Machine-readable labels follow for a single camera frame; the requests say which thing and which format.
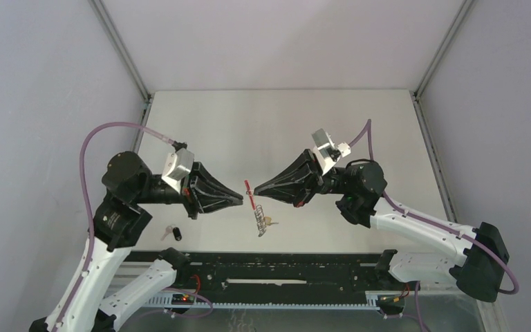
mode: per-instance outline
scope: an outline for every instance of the small object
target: small object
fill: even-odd
[[[182,233],[180,232],[180,228],[173,228],[172,234],[174,234],[174,238],[176,239],[176,241],[180,241],[182,239]]]
[[[251,201],[251,208],[253,209],[253,214],[255,215],[255,221],[257,222],[258,237],[262,237],[266,233],[266,228],[270,225],[275,225],[277,223],[272,222],[272,218],[265,216],[263,214],[263,207],[261,205],[256,205],[253,197],[253,191],[249,186],[249,181],[245,180],[245,188],[247,188],[247,195]]]
[[[166,233],[162,235],[162,238],[160,239],[160,241],[164,241],[168,235],[172,234],[174,232],[174,228],[177,228],[177,227],[175,225],[169,225],[168,227],[166,227]]]

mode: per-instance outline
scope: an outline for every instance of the black cylinder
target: black cylinder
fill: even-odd
[[[180,232],[180,228],[174,227],[172,234],[174,234],[176,241],[180,241],[182,239],[182,232]]]
[[[137,203],[174,204],[180,203],[182,199],[180,193],[164,182],[160,174],[154,174],[149,179],[147,189],[137,198]]]

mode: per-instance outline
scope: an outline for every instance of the gray wall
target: gray wall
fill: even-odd
[[[510,251],[508,324],[531,331],[531,1],[477,1],[422,104],[460,221],[496,224]]]
[[[0,331],[27,331],[47,315],[77,266],[85,135],[103,122],[137,121],[141,110],[86,0],[0,1]],[[86,167],[94,205],[107,160],[133,137],[108,129],[93,140]]]

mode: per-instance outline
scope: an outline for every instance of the red object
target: red object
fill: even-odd
[[[190,279],[196,279],[196,294],[198,294],[199,290],[201,289],[201,278],[198,275],[192,275]]]
[[[245,187],[248,190],[249,200],[251,201],[251,208],[255,211],[255,202],[253,201],[253,192],[249,186],[249,181],[245,180]]]
[[[188,202],[192,203],[192,198],[190,198],[190,191],[188,190],[188,188],[184,188],[184,195],[188,199]]]

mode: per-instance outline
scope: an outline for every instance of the black plastic housing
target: black plastic housing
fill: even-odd
[[[243,196],[216,180],[200,162],[192,164],[192,171],[183,180],[182,194],[188,217],[210,213],[243,204]]]
[[[481,223],[475,240],[494,252],[504,263],[508,263],[510,255],[499,230],[489,224]],[[457,279],[457,287],[465,294],[484,302],[495,302],[504,270],[485,251],[473,245],[465,251],[467,260],[463,267],[454,266],[449,269],[449,273]]]
[[[324,184],[321,174],[313,152],[305,149],[290,166],[273,179],[255,187],[253,193],[299,208],[310,202]]]

